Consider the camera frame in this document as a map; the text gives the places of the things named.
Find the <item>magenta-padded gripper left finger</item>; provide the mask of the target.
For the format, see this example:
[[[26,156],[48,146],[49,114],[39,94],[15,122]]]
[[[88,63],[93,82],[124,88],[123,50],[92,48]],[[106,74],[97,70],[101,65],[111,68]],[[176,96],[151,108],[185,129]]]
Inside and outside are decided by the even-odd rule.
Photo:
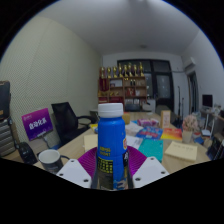
[[[96,154],[97,148],[92,148],[79,159],[70,159],[57,176],[83,188],[96,189],[98,185]]]

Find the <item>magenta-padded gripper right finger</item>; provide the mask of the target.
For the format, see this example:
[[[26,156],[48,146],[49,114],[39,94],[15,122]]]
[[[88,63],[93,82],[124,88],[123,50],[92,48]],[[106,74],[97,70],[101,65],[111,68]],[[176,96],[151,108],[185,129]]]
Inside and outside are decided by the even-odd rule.
[[[169,174],[162,164],[154,157],[146,157],[139,150],[128,147],[128,188],[141,188]]]

